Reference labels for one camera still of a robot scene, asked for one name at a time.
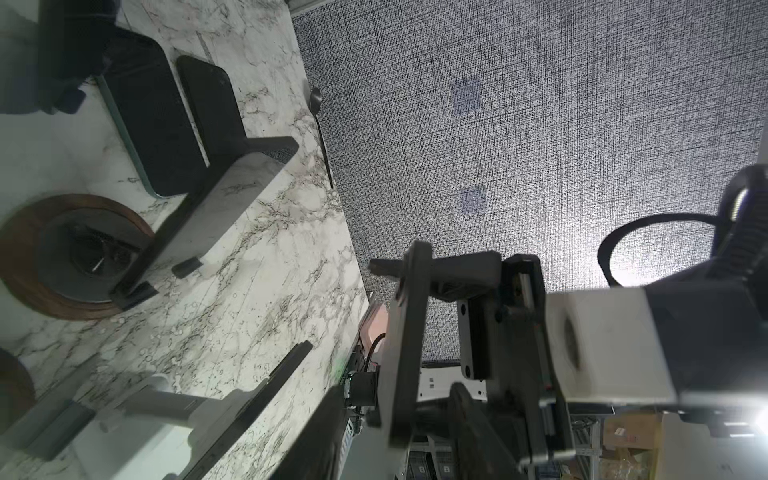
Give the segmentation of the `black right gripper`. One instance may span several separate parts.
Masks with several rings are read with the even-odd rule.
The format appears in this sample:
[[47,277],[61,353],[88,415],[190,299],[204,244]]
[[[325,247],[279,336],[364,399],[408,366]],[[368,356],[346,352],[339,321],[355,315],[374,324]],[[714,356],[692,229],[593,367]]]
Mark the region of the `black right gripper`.
[[554,373],[540,260],[496,251],[433,258],[431,249],[372,259],[405,303],[457,302],[463,374],[485,385],[486,402],[451,385],[448,424],[457,479],[524,479],[521,468],[575,455],[567,402]]

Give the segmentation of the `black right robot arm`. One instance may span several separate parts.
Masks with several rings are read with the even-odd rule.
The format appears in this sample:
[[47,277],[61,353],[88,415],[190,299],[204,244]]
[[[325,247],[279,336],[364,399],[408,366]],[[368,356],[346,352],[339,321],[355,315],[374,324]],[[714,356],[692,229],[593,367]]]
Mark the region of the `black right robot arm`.
[[[610,260],[629,234],[701,222],[709,258],[640,287]],[[550,292],[534,255],[495,251],[435,258],[417,241],[370,271],[395,280],[373,423],[388,445],[416,434],[451,442],[461,479],[523,479],[575,455],[577,403],[676,408],[694,418],[767,405],[767,167],[727,185],[716,214],[668,213],[625,224],[601,242],[603,289]],[[444,399],[418,394],[427,308],[453,303],[463,380]]]

